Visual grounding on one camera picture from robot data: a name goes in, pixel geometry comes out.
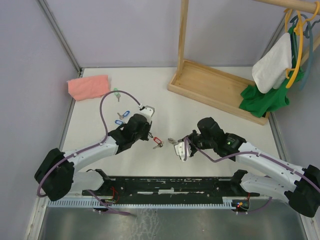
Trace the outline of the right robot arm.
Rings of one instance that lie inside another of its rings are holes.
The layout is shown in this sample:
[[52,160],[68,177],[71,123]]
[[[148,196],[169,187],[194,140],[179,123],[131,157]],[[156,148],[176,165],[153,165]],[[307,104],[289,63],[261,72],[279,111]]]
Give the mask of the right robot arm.
[[213,150],[220,157],[211,158],[213,163],[230,159],[264,174],[258,176],[238,170],[229,183],[234,195],[257,193],[281,200],[305,217],[316,215],[320,206],[320,170],[317,167],[302,167],[275,158],[245,138],[224,132],[212,117],[201,119],[197,127],[198,130],[174,144],[175,153],[182,161],[197,152],[204,154],[205,150]]

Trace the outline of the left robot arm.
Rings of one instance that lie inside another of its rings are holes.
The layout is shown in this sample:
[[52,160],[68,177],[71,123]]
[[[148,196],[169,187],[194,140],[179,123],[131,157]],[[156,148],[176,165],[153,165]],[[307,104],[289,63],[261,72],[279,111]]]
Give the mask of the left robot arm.
[[106,139],[92,146],[66,152],[58,148],[50,150],[34,175],[39,188],[51,201],[83,190],[106,195],[111,189],[106,174],[98,169],[88,172],[81,170],[98,160],[128,150],[138,140],[148,140],[151,124],[150,114],[135,113],[127,123],[110,131]]

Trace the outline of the red handled keyring holder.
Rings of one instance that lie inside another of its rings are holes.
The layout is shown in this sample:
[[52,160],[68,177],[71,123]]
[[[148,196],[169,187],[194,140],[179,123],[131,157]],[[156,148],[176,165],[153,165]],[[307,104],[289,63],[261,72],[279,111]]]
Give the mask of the red handled keyring holder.
[[175,139],[173,139],[173,138],[168,138],[167,139],[168,140],[168,142],[170,143],[170,144],[177,144],[178,142],[175,140]]

